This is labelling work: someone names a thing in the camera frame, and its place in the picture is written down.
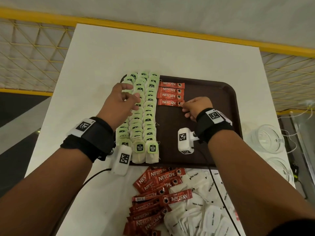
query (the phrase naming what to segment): black wrist strap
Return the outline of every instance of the black wrist strap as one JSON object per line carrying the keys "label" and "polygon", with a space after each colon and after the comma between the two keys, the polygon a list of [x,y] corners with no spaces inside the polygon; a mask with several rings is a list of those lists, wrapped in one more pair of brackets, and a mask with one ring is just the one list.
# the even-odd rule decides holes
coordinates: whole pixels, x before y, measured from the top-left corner
{"label": "black wrist strap", "polygon": [[65,149],[79,149],[92,161],[105,160],[114,147],[113,130],[103,119],[91,117],[96,122],[81,137],[69,135],[60,145]]}
{"label": "black wrist strap", "polygon": [[203,111],[201,111],[197,118],[197,127],[195,130],[195,134],[198,136],[198,138],[206,143],[209,142],[211,137],[216,134],[217,132],[221,130],[232,130],[234,131],[234,128],[230,125],[230,123],[226,122],[225,118],[216,112],[220,117],[224,119],[224,121],[219,123],[214,123],[213,120],[210,118],[210,116],[207,115],[206,112],[213,110],[213,108],[206,108]]}

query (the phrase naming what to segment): white sensor device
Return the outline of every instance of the white sensor device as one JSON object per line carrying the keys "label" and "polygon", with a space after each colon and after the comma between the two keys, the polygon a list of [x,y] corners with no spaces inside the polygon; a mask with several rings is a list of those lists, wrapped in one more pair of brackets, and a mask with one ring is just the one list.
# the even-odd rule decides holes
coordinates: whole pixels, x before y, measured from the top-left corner
{"label": "white sensor device", "polygon": [[111,171],[115,175],[124,176],[131,160],[132,148],[125,145],[116,146],[116,148],[118,148],[118,153]]}
{"label": "white sensor device", "polygon": [[183,154],[191,154],[194,152],[194,141],[199,140],[194,131],[188,127],[178,130],[177,134],[178,150]]}

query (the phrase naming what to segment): black cable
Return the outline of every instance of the black cable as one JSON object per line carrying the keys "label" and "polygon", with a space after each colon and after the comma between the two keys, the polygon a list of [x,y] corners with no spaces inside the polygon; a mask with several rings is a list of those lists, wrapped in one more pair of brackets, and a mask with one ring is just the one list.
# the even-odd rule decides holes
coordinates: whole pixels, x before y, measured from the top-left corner
{"label": "black cable", "polygon": [[[208,162],[206,156],[203,154],[203,152],[200,151],[200,150],[197,149],[197,148],[195,148],[195,150],[199,151],[199,152],[203,155],[203,157],[205,158],[206,162],[209,164],[209,162]],[[221,196],[221,194],[220,194],[220,191],[219,191],[219,189],[218,189],[218,186],[217,186],[217,184],[216,184],[216,182],[215,182],[215,179],[214,179],[214,177],[213,177],[213,175],[212,175],[210,166],[208,165],[207,167],[208,167],[208,169],[209,169],[209,171],[210,171],[210,175],[211,175],[212,180],[213,180],[213,182],[214,182],[214,184],[215,184],[215,188],[217,189],[218,194],[219,194],[219,196],[220,196],[220,199],[221,199],[221,201],[222,201],[222,203],[223,203],[223,207],[225,208],[227,214],[229,215],[229,217],[230,217],[230,219],[231,219],[231,221],[232,221],[232,224],[234,225],[234,228],[235,228],[237,234],[238,234],[239,236],[241,236],[241,234],[239,233],[239,231],[238,231],[238,229],[237,229],[237,227],[236,227],[236,225],[235,225],[235,223],[234,223],[234,221],[233,221],[233,219],[232,219],[232,217],[231,217],[231,215],[230,215],[230,212],[229,212],[229,210],[227,209],[227,207],[226,207],[226,205],[225,205],[225,203],[224,203],[224,200],[223,200],[223,198],[222,198],[222,196]]]}
{"label": "black cable", "polygon": [[56,222],[55,226],[53,227],[53,230],[50,234],[50,236],[55,236],[63,222],[63,220],[65,219],[65,216],[67,215],[70,207],[72,206],[75,198],[77,197],[77,195],[79,194],[80,190],[90,181],[92,180],[95,176],[97,176],[98,174],[104,172],[104,171],[108,171],[108,170],[112,170],[111,168],[108,168],[108,169],[105,169],[105,170],[101,170],[99,172],[97,172],[95,175],[93,175],[92,177],[90,177],[81,187],[80,189],[78,190],[78,192],[73,196],[73,198],[71,199],[70,203],[65,207],[65,209],[63,210],[60,218],[58,219],[58,221]]}

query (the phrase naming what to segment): white wall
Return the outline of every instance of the white wall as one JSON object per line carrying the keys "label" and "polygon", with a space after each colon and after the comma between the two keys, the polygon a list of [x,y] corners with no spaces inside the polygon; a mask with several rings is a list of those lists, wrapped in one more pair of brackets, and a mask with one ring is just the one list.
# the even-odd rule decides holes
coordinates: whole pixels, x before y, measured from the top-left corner
{"label": "white wall", "polygon": [[315,48],[315,0],[0,0],[0,5]]}

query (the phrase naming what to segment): forearm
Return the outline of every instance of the forearm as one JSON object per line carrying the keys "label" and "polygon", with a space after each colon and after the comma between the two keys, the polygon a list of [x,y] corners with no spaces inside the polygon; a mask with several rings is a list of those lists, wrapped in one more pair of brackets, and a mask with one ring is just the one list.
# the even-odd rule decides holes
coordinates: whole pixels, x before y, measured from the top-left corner
{"label": "forearm", "polygon": [[58,149],[0,199],[0,235],[49,235],[91,167],[80,150]]}
{"label": "forearm", "polygon": [[216,133],[208,147],[246,235],[266,235],[294,219],[315,219],[309,203],[235,132]]}

